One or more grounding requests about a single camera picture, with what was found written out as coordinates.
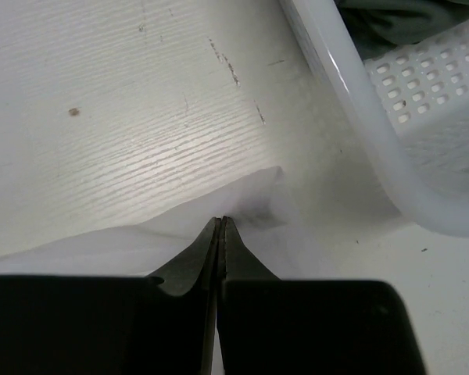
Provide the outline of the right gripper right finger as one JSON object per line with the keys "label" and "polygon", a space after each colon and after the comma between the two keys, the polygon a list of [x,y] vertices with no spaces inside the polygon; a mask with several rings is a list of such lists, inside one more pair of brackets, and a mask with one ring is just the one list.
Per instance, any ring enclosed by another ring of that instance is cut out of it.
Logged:
{"label": "right gripper right finger", "polygon": [[232,218],[221,220],[217,331],[226,374],[281,374],[282,282],[245,246]]}

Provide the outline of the white t shirt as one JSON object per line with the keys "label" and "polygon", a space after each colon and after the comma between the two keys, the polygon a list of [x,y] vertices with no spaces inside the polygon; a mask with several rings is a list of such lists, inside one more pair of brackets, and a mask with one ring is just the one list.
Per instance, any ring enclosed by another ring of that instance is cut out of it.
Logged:
{"label": "white t shirt", "polygon": [[281,168],[245,176],[137,225],[96,230],[0,256],[0,274],[139,275],[190,245],[214,216],[230,216],[245,245],[275,273],[293,267],[291,204]]}

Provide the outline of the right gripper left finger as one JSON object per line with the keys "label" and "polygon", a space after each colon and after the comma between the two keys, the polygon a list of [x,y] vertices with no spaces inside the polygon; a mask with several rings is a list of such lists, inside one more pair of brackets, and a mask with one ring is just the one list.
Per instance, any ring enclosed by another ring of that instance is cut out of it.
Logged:
{"label": "right gripper left finger", "polygon": [[209,374],[216,312],[221,220],[147,276],[142,307],[142,365],[148,374]]}

